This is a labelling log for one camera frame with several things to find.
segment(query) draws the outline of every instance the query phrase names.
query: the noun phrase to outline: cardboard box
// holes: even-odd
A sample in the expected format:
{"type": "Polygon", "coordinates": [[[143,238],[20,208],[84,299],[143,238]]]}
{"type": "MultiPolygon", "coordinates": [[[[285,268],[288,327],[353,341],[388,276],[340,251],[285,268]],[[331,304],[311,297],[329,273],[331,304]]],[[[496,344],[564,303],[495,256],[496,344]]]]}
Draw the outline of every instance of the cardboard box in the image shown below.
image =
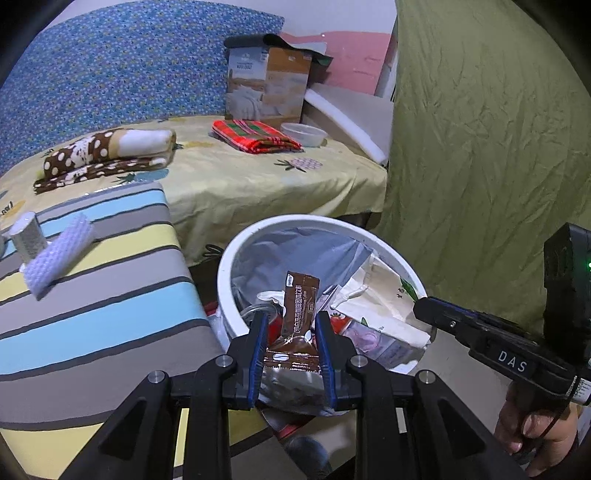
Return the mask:
{"type": "Polygon", "coordinates": [[[279,128],[300,122],[312,55],[271,46],[229,49],[226,119],[279,128]]]}

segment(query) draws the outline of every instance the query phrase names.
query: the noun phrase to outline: red plaid cloth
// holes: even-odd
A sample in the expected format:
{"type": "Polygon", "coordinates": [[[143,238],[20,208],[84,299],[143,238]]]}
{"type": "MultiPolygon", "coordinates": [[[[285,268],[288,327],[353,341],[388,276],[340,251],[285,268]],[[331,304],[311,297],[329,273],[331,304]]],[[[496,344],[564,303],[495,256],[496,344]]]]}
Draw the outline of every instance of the red plaid cloth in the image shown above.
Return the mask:
{"type": "Polygon", "coordinates": [[[212,131],[231,146],[248,153],[301,150],[298,142],[262,122],[215,120],[212,131]]]}

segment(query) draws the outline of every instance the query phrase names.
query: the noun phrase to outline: green tarp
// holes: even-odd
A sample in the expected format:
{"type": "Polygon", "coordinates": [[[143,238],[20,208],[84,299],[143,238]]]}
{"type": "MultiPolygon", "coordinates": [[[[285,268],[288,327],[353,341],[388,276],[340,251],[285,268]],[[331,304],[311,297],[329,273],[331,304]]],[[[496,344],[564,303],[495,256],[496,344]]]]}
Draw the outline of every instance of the green tarp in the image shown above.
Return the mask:
{"type": "Polygon", "coordinates": [[[541,327],[544,240],[591,228],[591,99],[510,0],[398,0],[377,234],[429,294],[541,327]]]}

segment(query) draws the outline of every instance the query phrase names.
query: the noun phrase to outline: aluminum foil roll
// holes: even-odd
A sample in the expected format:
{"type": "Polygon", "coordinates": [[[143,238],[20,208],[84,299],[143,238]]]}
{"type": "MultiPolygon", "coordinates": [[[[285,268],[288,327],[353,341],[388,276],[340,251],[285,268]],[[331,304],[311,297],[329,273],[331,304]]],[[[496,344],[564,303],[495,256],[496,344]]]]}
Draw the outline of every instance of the aluminum foil roll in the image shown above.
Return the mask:
{"type": "Polygon", "coordinates": [[[8,231],[24,264],[33,260],[44,248],[47,240],[41,231],[35,212],[23,213],[8,231]]]}

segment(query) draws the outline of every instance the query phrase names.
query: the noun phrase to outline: human hand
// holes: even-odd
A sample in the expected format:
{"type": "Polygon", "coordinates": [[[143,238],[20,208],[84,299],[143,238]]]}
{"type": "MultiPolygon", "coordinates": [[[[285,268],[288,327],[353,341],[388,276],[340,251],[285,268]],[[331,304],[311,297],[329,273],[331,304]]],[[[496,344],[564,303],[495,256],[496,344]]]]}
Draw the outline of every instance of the human hand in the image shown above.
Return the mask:
{"type": "MultiPolygon", "coordinates": [[[[510,454],[517,453],[521,449],[525,437],[539,438],[555,416],[555,413],[549,411],[537,411],[531,414],[519,411],[516,405],[516,394],[515,383],[512,383],[507,391],[506,402],[499,412],[499,420],[495,428],[495,438],[510,454]]],[[[539,475],[566,457],[577,435],[577,419],[577,407],[571,403],[544,437],[544,443],[525,473],[529,476],[539,475]]]]}

